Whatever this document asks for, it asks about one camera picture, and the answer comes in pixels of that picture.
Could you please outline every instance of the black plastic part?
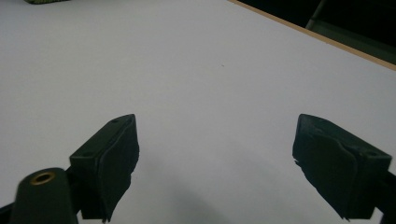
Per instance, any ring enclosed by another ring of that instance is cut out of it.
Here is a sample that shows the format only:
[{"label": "black plastic part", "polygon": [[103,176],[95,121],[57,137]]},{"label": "black plastic part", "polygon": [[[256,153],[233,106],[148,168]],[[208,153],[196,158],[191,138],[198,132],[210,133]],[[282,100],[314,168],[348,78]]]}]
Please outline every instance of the black plastic part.
[{"label": "black plastic part", "polygon": [[110,220],[139,158],[134,115],[111,120],[70,156],[83,218]]},{"label": "black plastic part", "polygon": [[19,184],[10,223],[77,224],[65,171],[50,168],[26,176]]},{"label": "black plastic part", "polygon": [[307,180],[342,218],[370,218],[378,183],[391,161],[326,119],[300,115],[293,157]]},{"label": "black plastic part", "polygon": [[8,224],[9,219],[11,218],[11,211],[14,203],[6,205],[0,208],[0,224]]},{"label": "black plastic part", "polygon": [[381,224],[396,223],[396,176],[390,172],[378,184],[375,204],[384,213]]}]

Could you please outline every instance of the white surface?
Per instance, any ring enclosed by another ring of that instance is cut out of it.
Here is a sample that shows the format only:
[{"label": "white surface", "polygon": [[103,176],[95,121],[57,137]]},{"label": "white surface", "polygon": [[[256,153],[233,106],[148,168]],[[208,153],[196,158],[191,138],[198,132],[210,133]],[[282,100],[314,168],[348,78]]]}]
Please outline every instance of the white surface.
[{"label": "white surface", "polygon": [[294,164],[298,115],[394,157],[395,96],[394,71],[227,1],[3,0],[0,206],[135,113],[141,157],[112,223],[347,223]]}]

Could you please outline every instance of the brass insert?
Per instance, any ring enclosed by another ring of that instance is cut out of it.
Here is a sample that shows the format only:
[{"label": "brass insert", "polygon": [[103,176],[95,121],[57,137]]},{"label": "brass insert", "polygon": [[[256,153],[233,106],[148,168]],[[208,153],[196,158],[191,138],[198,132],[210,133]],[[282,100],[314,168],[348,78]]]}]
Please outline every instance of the brass insert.
[{"label": "brass insert", "polygon": [[53,172],[44,172],[38,175],[35,175],[31,180],[31,185],[42,185],[50,182],[53,178],[55,178],[55,173]]}]

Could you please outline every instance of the screw hole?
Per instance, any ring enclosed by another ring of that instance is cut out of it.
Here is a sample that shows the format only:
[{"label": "screw hole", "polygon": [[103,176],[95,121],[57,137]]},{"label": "screw hole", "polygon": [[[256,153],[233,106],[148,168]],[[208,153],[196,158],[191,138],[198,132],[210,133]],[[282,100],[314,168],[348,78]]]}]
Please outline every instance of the screw hole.
[{"label": "screw hole", "polygon": [[35,175],[31,179],[30,184],[42,185],[42,184],[50,182],[53,178],[55,178],[55,173],[53,173],[53,172],[41,173],[41,174]]}]

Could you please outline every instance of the white table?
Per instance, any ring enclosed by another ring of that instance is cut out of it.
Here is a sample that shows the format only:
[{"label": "white table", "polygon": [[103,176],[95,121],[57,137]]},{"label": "white table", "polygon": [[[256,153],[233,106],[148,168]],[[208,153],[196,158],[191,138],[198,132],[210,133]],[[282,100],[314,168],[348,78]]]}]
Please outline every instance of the white table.
[{"label": "white table", "polygon": [[301,113],[396,156],[394,71],[233,3],[0,2],[0,206],[130,113],[141,157],[114,224],[347,223],[294,164]]}]

